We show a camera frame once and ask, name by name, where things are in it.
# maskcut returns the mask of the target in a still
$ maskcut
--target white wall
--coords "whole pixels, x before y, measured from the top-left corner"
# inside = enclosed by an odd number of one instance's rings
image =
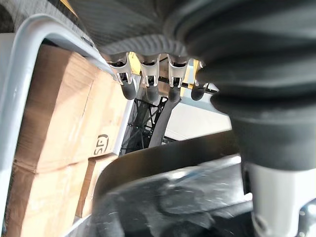
[[[179,103],[171,113],[165,136],[185,140],[230,129],[228,116]]]

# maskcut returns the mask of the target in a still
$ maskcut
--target cardboard box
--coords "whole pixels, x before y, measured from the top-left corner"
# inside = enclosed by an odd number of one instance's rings
[[[94,153],[111,152],[126,102],[120,84],[110,74],[77,53],[43,45],[26,102],[15,164],[42,173]],[[108,145],[95,152],[102,134],[107,135]]]
[[[14,166],[6,237],[60,237],[73,224],[88,161],[35,174]]]
[[[107,88],[110,92],[108,93],[106,103],[99,106],[101,109],[99,109],[98,115],[101,115],[101,125],[95,137],[93,152],[89,157],[113,153],[119,129],[125,116],[124,112],[128,100],[125,99],[120,85],[112,81],[107,84]]]
[[[76,210],[76,216],[86,217],[87,215],[91,214],[93,193],[97,180],[104,168],[117,157],[118,156],[115,154],[108,154],[105,156],[89,159],[87,172],[85,174],[78,207]]]

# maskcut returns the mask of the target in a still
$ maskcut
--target black rubber tip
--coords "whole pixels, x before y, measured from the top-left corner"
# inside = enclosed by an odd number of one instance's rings
[[[178,87],[170,87],[169,90],[169,100],[171,102],[178,102],[180,100],[180,88]]]
[[[131,84],[125,84],[121,85],[123,95],[125,96],[126,99],[128,100],[133,100],[136,97],[136,90],[134,86],[134,82]]]
[[[153,103],[158,100],[159,98],[159,91],[158,91],[158,86],[146,86],[146,95],[148,102]]]
[[[206,87],[203,87],[203,85],[196,86],[195,84],[193,84],[191,98],[195,101],[202,99],[205,90]]]

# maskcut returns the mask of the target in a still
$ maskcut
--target metal bracket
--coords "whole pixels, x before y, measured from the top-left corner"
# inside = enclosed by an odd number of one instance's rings
[[[123,81],[127,80],[128,84],[131,84],[133,81],[132,78],[132,69],[130,66],[130,62],[128,59],[128,55],[126,54],[126,63],[121,67],[115,67],[110,64],[112,71],[114,72],[116,78],[118,79],[121,85],[124,85]]]
[[[151,86],[149,84],[149,77],[150,76],[154,77],[154,85],[153,86],[157,86],[158,85],[159,57],[160,57],[160,55],[158,55],[157,61],[153,65],[145,65],[145,64],[142,64],[142,63],[140,64],[140,67],[142,69],[142,73],[143,73],[143,76],[144,76],[143,84],[145,84],[147,87]]]
[[[177,87],[180,88],[181,84],[184,80],[184,76],[186,74],[188,64],[186,64],[183,67],[176,67],[173,65],[173,62],[171,61],[171,58],[169,55],[168,55],[168,60],[169,60],[169,84],[170,84],[170,87],[174,86],[175,79],[178,78],[179,83],[178,83]]]

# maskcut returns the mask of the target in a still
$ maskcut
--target printed logo on box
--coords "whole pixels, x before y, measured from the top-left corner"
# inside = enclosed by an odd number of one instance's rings
[[[105,153],[109,144],[109,136],[106,134],[101,134],[98,136],[97,145],[94,150],[94,155],[101,155]]]

